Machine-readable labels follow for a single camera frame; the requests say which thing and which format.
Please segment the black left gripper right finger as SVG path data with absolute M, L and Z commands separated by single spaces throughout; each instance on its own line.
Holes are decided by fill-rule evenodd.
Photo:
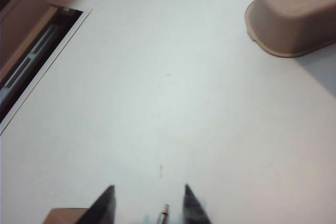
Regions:
M 183 223 L 211 223 L 206 211 L 204 210 L 188 184 L 185 185 L 183 197 Z

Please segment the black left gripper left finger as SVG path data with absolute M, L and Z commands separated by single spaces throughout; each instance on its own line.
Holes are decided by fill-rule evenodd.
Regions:
M 115 187 L 114 185 L 111 185 L 76 221 L 76 224 L 113 224 L 115 218 L 115 209 Z

